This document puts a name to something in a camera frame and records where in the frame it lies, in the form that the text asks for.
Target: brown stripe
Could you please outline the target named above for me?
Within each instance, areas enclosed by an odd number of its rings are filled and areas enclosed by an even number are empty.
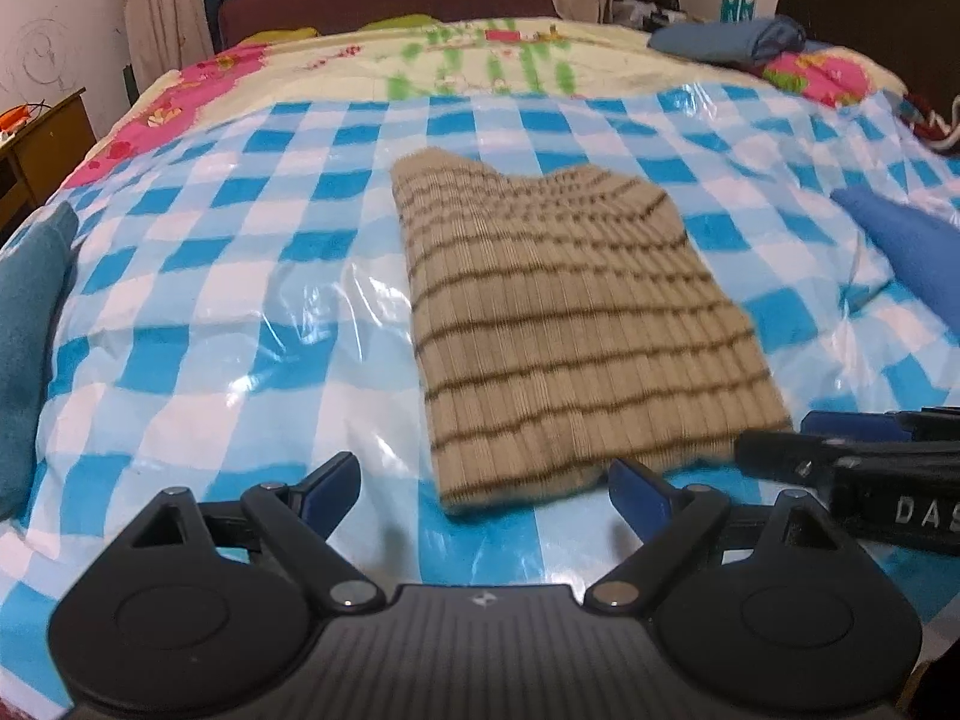
[[[701,303],[692,308],[672,308],[670,306],[608,308],[606,306],[587,306],[584,308],[550,309],[549,311],[544,311],[539,314],[525,314],[525,316],[514,317],[513,319],[487,319],[486,317],[465,319],[462,322],[448,324],[437,330],[430,330],[423,335],[419,335],[414,344],[414,353],[418,355],[421,354],[421,352],[424,351],[424,346],[427,346],[429,343],[438,343],[438,341],[443,341],[444,338],[448,338],[449,336],[469,336],[477,330],[507,329],[512,326],[530,324],[532,322],[550,322],[551,319],[562,322],[565,319],[582,319],[583,317],[642,317],[644,314],[673,314],[674,316],[678,316],[678,314],[699,314],[725,306],[728,306],[725,300],[717,300],[712,304]],[[716,351],[724,346],[729,346],[731,343],[742,341],[744,338],[750,338],[753,334],[754,329],[748,324],[744,330],[726,334],[723,338],[714,338],[714,340],[708,341],[707,343],[684,341],[681,346],[671,346],[669,348],[672,350],[675,349],[676,351],[684,351],[687,349],[691,351]]]
[[[664,386],[660,389],[651,389],[651,391],[646,391],[644,394],[637,397],[626,398],[614,403],[587,403],[576,404],[573,406],[563,406],[559,408],[537,409],[534,412],[525,413],[525,415],[523,415],[520,419],[514,419],[510,422],[504,422],[503,424],[497,425],[496,428],[476,428],[475,430],[464,430],[462,433],[454,433],[445,437],[444,439],[435,439],[433,442],[433,449],[435,452],[442,452],[446,447],[453,445],[453,443],[463,443],[473,439],[492,439],[493,437],[499,436],[503,433],[514,432],[515,430],[523,427],[523,425],[539,422],[546,418],[546,416],[559,416],[566,415],[567,413],[579,413],[579,415],[590,415],[591,413],[600,412],[613,413],[625,408],[642,406],[644,403],[647,403],[654,398],[666,398],[673,397],[675,395],[707,395],[711,394],[712,392],[723,391],[723,389],[731,389],[732,391],[735,391],[736,389],[744,389],[746,386],[760,384],[760,382],[765,382],[769,378],[770,374],[766,370],[762,370],[760,373],[755,373],[751,376],[744,376],[738,382],[739,386],[731,386],[730,382],[721,382],[720,384],[711,384],[707,386],[695,386],[692,389],[685,389],[681,386],[676,386],[675,388],[673,386]]]
[[[405,214],[413,212],[414,215],[423,215],[435,213],[440,210],[440,206],[432,202],[432,196],[435,193],[441,193],[444,196],[454,196],[464,204],[470,207],[478,199],[482,199],[483,207],[491,210],[506,210],[508,212],[517,210],[517,207],[527,205],[536,205],[545,209],[574,205],[576,207],[592,207],[598,204],[612,203],[625,196],[630,190],[637,189],[641,181],[633,178],[624,181],[616,187],[596,193],[593,196],[570,196],[568,187],[552,188],[548,194],[550,203],[544,204],[544,199],[539,196],[539,191],[532,188],[523,188],[522,186],[504,185],[503,191],[499,194],[492,194],[489,186],[484,186],[482,182],[477,182],[474,186],[465,187],[461,181],[442,181],[436,183],[424,183],[421,186],[411,186],[409,196],[403,194],[403,189],[395,187],[395,193],[400,193],[397,199],[397,207]]]
[[[599,191],[591,196],[571,197],[575,191],[589,189],[592,186],[601,184],[608,177],[610,177],[610,175],[606,173],[606,175],[600,176],[599,180],[590,181],[589,184],[584,187],[558,184],[549,187],[548,196],[560,196],[563,198],[564,203],[574,202],[580,205],[594,205],[597,204],[598,201],[620,199],[624,194],[627,194],[628,191],[637,189],[637,187],[643,183],[642,179],[637,177],[621,179],[615,187],[606,191]],[[460,199],[463,200],[462,195],[464,189],[475,190],[477,196],[483,197],[484,204],[486,205],[494,208],[507,207],[508,210],[515,207],[515,204],[517,204],[515,201],[523,199],[524,197],[529,197],[531,200],[542,199],[542,187],[536,186],[536,183],[539,182],[531,182],[529,185],[526,185],[524,180],[518,180],[517,182],[511,181],[509,183],[501,181],[497,185],[498,193],[493,194],[490,187],[491,177],[489,175],[477,175],[476,178],[481,180],[469,182],[463,180],[426,181],[422,177],[419,177],[395,184],[394,192],[400,196],[400,198],[397,199],[397,205],[400,205],[402,208],[416,206],[419,207],[419,210],[429,211],[434,207],[430,199],[435,193],[438,193],[438,191],[444,194],[453,194],[453,196],[461,196]],[[473,184],[473,186],[465,187],[464,183],[470,183]]]
[[[616,191],[614,196],[621,196],[621,194],[626,194],[627,191],[646,183],[636,176],[615,175],[608,170],[599,170],[589,180],[577,181],[578,173],[583,170],[582,167],[555,170],[555,172],[548,173],[541,178],[506,178],[491,167],[483,166],[482,163],[473,163],[473,165],[480,165],[481,167],[479,170],[474,170],[472,166],[470,166],[470,169],[466,169],[467,166],[464,165],[444,166],[436,169],[428,167],[414,173],[414,175],[402,175],[400,179],[394,181],[394,194],[402,194],[402,196],[414,194],[414,200],[416,200],[416,196],[423,194],[424,191],[428,191],[429,194],[434,194],[435,191],[457,191],[459,193],[464,189],[464,183],[475,183],[484,196],[497,199],[497,195],[491,192],[491,183],[493,183],[501,197],[516,198],[520,196],[539,196],[544,188],[555,191],[556,194],[573,194],[575,191],[594,189],[604,181],[614,180],[618,182],[616,190],[613,190]],[[592,198],[587,197],[585,200],[591,201]]]
[[[789,430],[792,427],[792,423],[789,419],[782,420],[781,422],[776,422],[769,426],[770,430]],[[704,445],[705,443],[715,443],[720,442],[723,439],[730,439],[732,442],[733,439],[739,432],[732,433],[717,433],[715,435],[707,435],[702,437],[690,437],[683,436],[677,437],[676,439],[669,440],[669,442],[658,445],[656,450],[651,452],[643,452],[644,455],[656,453],[667,453],[675,452],[678,449],[684,449],[688,446]],[[518,476],[511,476],[510,485],[511,487],[521,487],[522,485],[539,485],[545,484],[551,479],[557,476],[563,476],[565,473],[570,473],[577,469],[584,469],[589,466],[597,466],[597,464],[611,464],[614,460],[633,460],[635,456],[623,455],[618,453],[616,455],[598,453],[596,455],[589,455],[588,457],[575,457],[570,460],[564,461],[563,463],[555,464],[551,466],[549,471],[531,471],[525,474],[520,474]],[[449,499],[450,501],[460,501],[460,502],[469,502],[477,496],[488,497],[492,493],[497,493],[503,487],[502,481],[494,482],[476,482],[470,485],[459,485],[459,487],[450,488],[447,493],[444,493],[442,498]]]
[[[593,274],[597,276],[616,276],[621,278],[624,281],[634,281],[634,282],[652,282],[653,284],[673,284],[678,281],[685,282],[686,284],[692,283],[701,283],[701,284],[712,284],[713,277],[709,274],[708,271],[698,271],[693,272],[693,274],[685,274],[684,272],[676,272],[675,274],[663,274],[662,272],[658,273],[629,271],[626,268],[614,268],[613,266],[607,265],[554,265],[551,264],[549,269],[544,266],[531,265],[531,266],[521,266],[520,268],[512,268],[510,271],[503,271],[501,268],[491,268],[487,271],[482,271],[477,268],[474,271],[464,271],[460,274],[454,274],[453,276],[445,276],[438,279],[435,282],[424,287],[422,290],[416,290],[416,298],[413,301],[413,308],[416,309],[416,305],[421,300],[426,300],[427,298],[432,298],[436,293],[440,293],[442,290],[456,287],[457,285],[463,284],[467,281],[481,281],[486,278],[503,276],[504,274],[514,276],[514,275],[526,275],[532,276],[539,274],[540,272],[553,272],[554,274]],[[729,305],[730,300],[724,298],[724,305]]]
[[[453,248],[458,247],[458,245],[469,244],[470,242],[474,241],[483,242],[483,244],[502,244],[503,242],[507,241],[534,242],[534,244],[546,244],[546,242],[550,242],[551,244],[556,245],[574,245],[575,247],[592,248],[593,250],[628,251],[631,253],[640,251],[646,253],[648,251],[667,251],[680,248],[686,243],[686,230],[683,230],[683,232],[676,237],[666,238],[662,241],[656,242],[588,241],[584,240],[583,238],[577,239],[573,235],[558,236],[554,235],[553,233],[534,233],[530,232],[529,230],[500,230],[496,233],[480,233],[478,231],[472,235],[459,232],[451,233],[443,242],[432,245],[432,247],[425,248],[421,254],[411,261],[411,263],[407,266],[408,271],[410,271],[412,276],[426,260],[430,259],[435,254],[453,250]]]
[[[522,211],[513,215],[512,218],[518,221],[523,221],[524,223],[531,223],[532,221],[542,221],[543,223],[550,223],[551,221],[569,221],[570,223],[577,223],[578,221],[592,221],[593,223],[636,224],[639,221],[649,218],[650,215],[659,208],[659,206],[664,204],[665,198],[666,195],[662,194],[658,200],[650,203],[650,205],[648,205],[642,211],[578,211],[559,207],[555,211],[549,210],[539,214],[532,214],[527,211]],[[472,220],[475,217],[476,210],[470,207],[446,208],[441,212],[436,213],[433,217],[428,218],[423,223],[414,223],[414,220],[411,218],[407,227],[407,234],[413,237],[416,236],[416,234],[419,234],[419,232],[425,228],[428,228],[434,224],[444,224],[454,220]]]
[[[443,384],[438,384],[437,386],[429,386],[424,390],[424,401],[427,403],[436,400],[444,392],[449,391],[450,389],[461,389],[464,386],[481,386],[484,384],[502,384],[510,379],[517,378],[517,376],[527,376],[531,373],[539,372],[549,372],[553,370],[577,370],[580,367],[596,367],[597,365],[603,365],[607,362],[626,362],[627,360],[632,360],[636,357],[661,357],[662,355],[668,354],[677,354],[680,352],[706,352],[706,351],[716,351],[723,346],[728,346],[730,343],[736,343],[737,341],[746,341],[747,338],[752,336],[752,331],[747,330],[743,333],[737,333],[732,336],[728,341],[711,341],[710,343],[704,344],[687,344],[686,346],[678,346],[676,348],[659,348],[659,349],[626,349],[618,350],[616,352],[610,352],[608,354],[602,355],[592,355],[589,357],[579,356],[576,360],[564,360],[563,362],[551,361],[549,365],[547,364],[534,364],[534,365],[525,365],[524,367],[515,368],[514,370],[509,370],[506,372],[500,373],[482,373],[473,376],[459,376],[456,380],[443,382]],[[418,344],[418,354],[422,353],[423,344]]]

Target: screw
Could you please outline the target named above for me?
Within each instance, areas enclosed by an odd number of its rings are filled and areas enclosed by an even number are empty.
[[[605,607],[625,607],[640,598],[640,591],[628,581],[605,581],[597,584],[592,593]]]
[[[376,598],[376,586],[362,579],[341,581],[330,589],[330,598],[342,607],[358,607]]]

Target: wooden desk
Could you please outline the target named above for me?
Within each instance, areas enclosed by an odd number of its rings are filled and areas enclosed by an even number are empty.
[[[80,98],[85,91],[31,119],[0,145],[0,242],[50,199],[97,142]]]

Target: folded cloth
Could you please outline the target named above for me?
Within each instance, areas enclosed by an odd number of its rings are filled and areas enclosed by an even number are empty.
[[[747,22],[675,23],[658,29],[651,49],[709,65],[762,65],[783,52],[799,53],[806,33],[786,16]]]
[[[897,279],[960,336],[960,229],[866,186],[830,195],[886,255]]]
[[[0,520],[22,509],[34,480],[47,340],[75,234],[77,215],[61,203],[0,254]]]
[[[740,431],[788,424],[750,319],[659,187],[438,149],[392,181],[448,511],[572,493],[613,458],[727,459]]]

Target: teal cushion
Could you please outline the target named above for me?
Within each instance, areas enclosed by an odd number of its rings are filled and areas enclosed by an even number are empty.
[[[0,252],[0,521],[23,508],[37,466],[50,322],[64,289],[77,214],[66,203]]]

